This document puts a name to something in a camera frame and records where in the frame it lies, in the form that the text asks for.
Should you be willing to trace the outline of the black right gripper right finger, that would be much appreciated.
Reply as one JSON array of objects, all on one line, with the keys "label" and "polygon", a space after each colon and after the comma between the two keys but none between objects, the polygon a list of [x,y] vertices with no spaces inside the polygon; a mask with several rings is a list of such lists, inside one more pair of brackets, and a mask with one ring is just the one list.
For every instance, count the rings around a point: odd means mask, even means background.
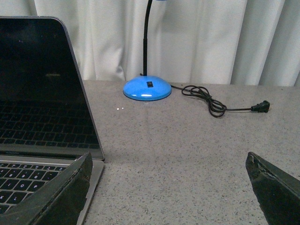
[{"label": "black right gripper right finger", "polygon": [[259,155],[249,152],[246,170],[269,225],[300,223],[300,181]]}]

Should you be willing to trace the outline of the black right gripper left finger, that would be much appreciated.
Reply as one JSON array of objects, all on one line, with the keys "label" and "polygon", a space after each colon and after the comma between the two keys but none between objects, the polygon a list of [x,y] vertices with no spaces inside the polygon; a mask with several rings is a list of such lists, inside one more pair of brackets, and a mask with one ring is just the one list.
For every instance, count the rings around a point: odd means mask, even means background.
[{"label": "black right gripper left finger", "polygon": [[85,153],[57,177],[0,216],[2,225],[76,225],[86,204],[92,172]]}]

